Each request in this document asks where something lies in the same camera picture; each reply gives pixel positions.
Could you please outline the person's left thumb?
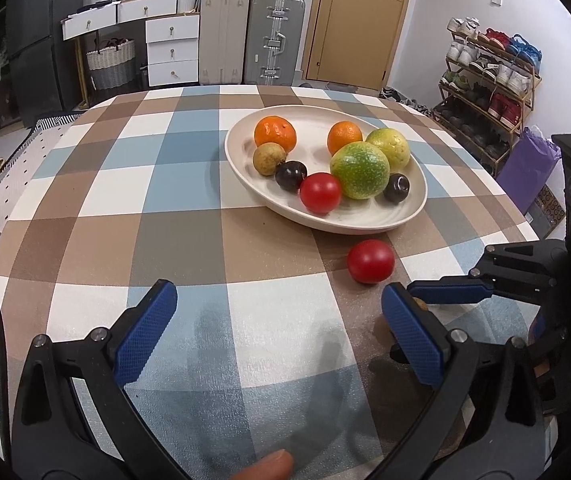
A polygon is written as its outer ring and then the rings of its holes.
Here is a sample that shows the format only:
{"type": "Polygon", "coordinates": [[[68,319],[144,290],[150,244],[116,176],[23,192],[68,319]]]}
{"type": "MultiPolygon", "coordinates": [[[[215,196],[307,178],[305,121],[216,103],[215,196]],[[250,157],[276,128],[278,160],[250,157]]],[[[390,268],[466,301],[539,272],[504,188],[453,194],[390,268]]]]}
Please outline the person's left thumb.
{"type": "Polygon", "coordinates": [[[283,448],[237,472],[231,480],[289,480],[293,470],[293,456],[283,448]]]}

